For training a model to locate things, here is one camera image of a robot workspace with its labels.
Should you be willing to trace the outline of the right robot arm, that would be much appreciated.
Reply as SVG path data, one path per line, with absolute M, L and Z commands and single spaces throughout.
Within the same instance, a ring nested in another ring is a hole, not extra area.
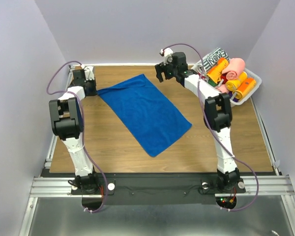
M 206 127 L 213 135 L 217 154 L 216 186 L 222 192 L 234 188 L 240 178 L 231 144 L 232 109 L 230 97 L 212 87 L 205 71 L 188 68 L 186 55 L 166 48 L 160 51 L 163 61 L 155 66 L 159 82 L 175 78 L 184 88 L 193 92 L 200 101 Z

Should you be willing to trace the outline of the blue towel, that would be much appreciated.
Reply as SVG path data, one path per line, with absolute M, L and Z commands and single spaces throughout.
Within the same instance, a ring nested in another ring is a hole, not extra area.
M 98 95 L 151 157 L 165 151 L 192 127 L 144 74 L 100 89 Z

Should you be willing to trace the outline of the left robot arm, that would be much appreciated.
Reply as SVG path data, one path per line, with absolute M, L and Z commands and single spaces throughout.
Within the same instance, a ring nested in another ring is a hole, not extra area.
M 94 194 L 100 182 L 83 144 L 84 120 L 79 101 L 96 95 L 96 82 L 88 79 L 83 69 L 73 70 L 73 80 L 58 99 L 49 101 L 53 134 L 64 143 L 75 168 L 75 177 L 68 183 L 76 194 Z

